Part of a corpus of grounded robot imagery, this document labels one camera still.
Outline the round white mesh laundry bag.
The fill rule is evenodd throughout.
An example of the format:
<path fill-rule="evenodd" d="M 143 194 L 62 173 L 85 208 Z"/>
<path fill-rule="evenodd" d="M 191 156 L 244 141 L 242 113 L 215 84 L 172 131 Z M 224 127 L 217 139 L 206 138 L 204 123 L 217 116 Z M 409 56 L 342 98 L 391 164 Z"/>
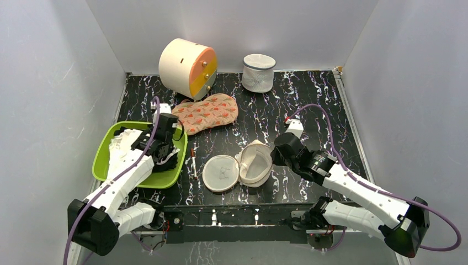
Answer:
<path fill-rule="evenodd" d="M 215 193 L 225 192 L 237 183 L 258 188 L 272 173 L 271 150 L 269 145 L 254 140 L 235 156 L 214 156 L 206 162 L 202 180 Z"/>

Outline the white bra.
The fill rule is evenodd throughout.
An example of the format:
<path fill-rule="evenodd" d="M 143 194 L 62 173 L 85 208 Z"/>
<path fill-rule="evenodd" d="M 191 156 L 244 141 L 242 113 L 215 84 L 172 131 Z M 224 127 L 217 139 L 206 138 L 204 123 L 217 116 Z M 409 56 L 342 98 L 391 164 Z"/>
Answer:
<path fill-rule="evenodd" d="M 109 144 L 109 171 L 115 170 L 131 150 L 131 145 L 139 138 L 142 130 L 124 129 L 114 136 Z"/>

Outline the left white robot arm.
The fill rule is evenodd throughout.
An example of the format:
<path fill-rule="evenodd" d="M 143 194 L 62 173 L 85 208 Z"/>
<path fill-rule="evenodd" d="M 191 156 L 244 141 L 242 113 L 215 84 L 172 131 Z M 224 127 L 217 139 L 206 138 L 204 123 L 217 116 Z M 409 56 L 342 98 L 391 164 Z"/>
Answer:
<path fill-rule="evenodd" d="M 164 225 L 165 215 L 155 203 L 119 207 L 137 186 L 166 189 L 177 181 L 187 146 L 177 125 L 177 116 L 161 113 L 153 124 L 117 123 L 109 131 L 106 179 L 85 199 L 68 206 L 72 242 L 105 256 L 122 235 L 144 225 L 152 230 Z"/>

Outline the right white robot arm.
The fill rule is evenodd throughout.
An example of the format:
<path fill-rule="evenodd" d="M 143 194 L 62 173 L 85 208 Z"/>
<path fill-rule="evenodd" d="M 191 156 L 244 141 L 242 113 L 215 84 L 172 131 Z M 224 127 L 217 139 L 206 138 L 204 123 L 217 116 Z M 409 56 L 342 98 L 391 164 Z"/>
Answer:
<path fill-rule="evenodd" d="M 349 206 L 321 196 L 303 214 L 291 213 L 293 228 L 347 227 L 383 240 L 402 256 L 416 256 L 430 225 L 425 200 L 420 197 L 410 202 L 395 199 L 364 178 L 349 177 L 337 158 L 325 151 L 310 151 L 291 132 L 275 139 L 271 157 L 274 165 L 287 166 L 302 179 L 341 193 L 358 204 Z"/>

